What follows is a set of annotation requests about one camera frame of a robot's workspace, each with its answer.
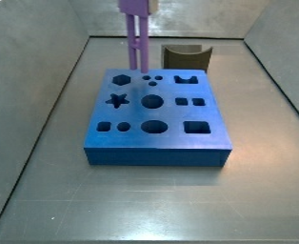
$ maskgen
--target arch-shaped hole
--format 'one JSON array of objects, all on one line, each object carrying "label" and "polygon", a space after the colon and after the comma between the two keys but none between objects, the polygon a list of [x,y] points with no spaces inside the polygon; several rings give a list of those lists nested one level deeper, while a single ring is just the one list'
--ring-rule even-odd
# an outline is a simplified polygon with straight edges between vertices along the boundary
[{"label": "arch-shaped hole", "polygon": [[198,76],[192,76],[190,79],[183,79],[179,75],[175,76],[178,84],[199,84]]}]

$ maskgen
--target hole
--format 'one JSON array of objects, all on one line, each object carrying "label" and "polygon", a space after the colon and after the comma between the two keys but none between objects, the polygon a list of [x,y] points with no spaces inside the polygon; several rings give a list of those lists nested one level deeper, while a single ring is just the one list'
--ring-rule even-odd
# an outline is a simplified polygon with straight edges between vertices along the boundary
[{"label": "hole", "polygon": [[168,130],[168,125],[160,120],[150,120],[143,123],[142,129],[147,133],[163,133]]},{"label": "hole", "polygon": [[194,105],[195,106],[204,106],[204,99],[203,98],[194,98]]},{"label": "hole", "polygon": [[122,122],[118,126],[120,132],[127,132],[131,129],[131,125],[127,122]]},{"label": "hole", "polygon": [[112,96],[112,99],[108,100],[106,103],[114,104],[115,109],[118,109],[122,106],[122,104],[130,103],[130,101],[126,100],[127,94],[123,94],[123,95],[111,94],[111,96]]},{"label": "hole", "polygon": [[192,76],[190,79],[183,79],[176,75],[175,81],[178,84],[199,84],[198,76]]},{"label": "hole", "polygon": [[111,127],[112,127],[112,123],[111,122],[99,122],[96,130],[99,132],[110,132],[111,131]]},{"label": "hole", "polygon": [[158,83],[156,83],[155,81],[150,81],[150,85],[151,85],[152,87],[155,87],[155,86],[158,85]]},{"label": "hole", "polygon": [[115,76],[114,83],[119,86],[124,86],[131,83],[131,77],[124,74]]},{"label": "hole", "polygon": [[211,133],[210,125],[204,121],[184,121],[187,133]]},{"label": "hole", "polygon": [[159,95],[148,95],[143,98],[143,106],[148,109],[158,109],[163,104],[164,99]]},{"label": "hole", "polygon": [[180,106],[187,106],[188,105],[187,98],[178,97],[176,98],[176,104],[180,105]]}]

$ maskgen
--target small circular hole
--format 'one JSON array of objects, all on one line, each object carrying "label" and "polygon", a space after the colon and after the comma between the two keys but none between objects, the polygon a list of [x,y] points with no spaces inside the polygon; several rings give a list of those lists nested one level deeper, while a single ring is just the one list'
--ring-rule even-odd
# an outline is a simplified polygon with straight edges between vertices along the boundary
[{"label": "small circular hole", "polygon": [[122,122],[118,126],[120,132],[127,132],[131,129],[131,125],[127,122]]},{"label": "small circular hole", "polygon": [[158,85],[158,83],[156,83],[155,81],[150,81],[150,85],[151,85],[152,87],[155,87],[155,86]]}]

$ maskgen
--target gray floor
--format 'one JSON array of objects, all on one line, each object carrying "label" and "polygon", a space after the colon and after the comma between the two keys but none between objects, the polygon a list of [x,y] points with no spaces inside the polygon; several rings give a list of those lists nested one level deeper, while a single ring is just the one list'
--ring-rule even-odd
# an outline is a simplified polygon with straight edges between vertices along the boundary
[{"label": "gray floor", "polygon": [[92,167],[83,151],[106,69],[127,68],[126,39],[92,39],[47,125],[0,240],[299,240],[299,116],[243,41],[215,47],[208,76],[234,152],[221,168]]}]

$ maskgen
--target circular hole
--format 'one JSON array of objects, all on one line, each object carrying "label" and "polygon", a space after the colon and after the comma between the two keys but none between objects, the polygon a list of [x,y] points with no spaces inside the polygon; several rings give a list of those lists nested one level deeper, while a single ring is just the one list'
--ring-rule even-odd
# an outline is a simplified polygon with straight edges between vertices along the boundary
[{"label": "circular hole", "polygon": [[142,129],[147,133],[163,133],[168,130],[168,125],[160,120],[150,120],[143,123]]},{"label": "circular hole", "polygon": [[148,109],[158,109],[164,105],[164,99],[159,95],[147,95],[143,98],[143,106]]},{"label": "circular hole", "polygon": [[152,87],[155,87],[155,86],[158,85],[158,83],[156,83],[155,81],[150,81],[150,85],[151,85]]},{"label": "circular hole", "polygon": [[120,132],[127,132],[131,129],[131,125],[127,122],[122,122],[118,126]]},{"label": "circular hole", "polygon": [[146,75],[144,80],[151,80],[151,77],[148,75]]}]

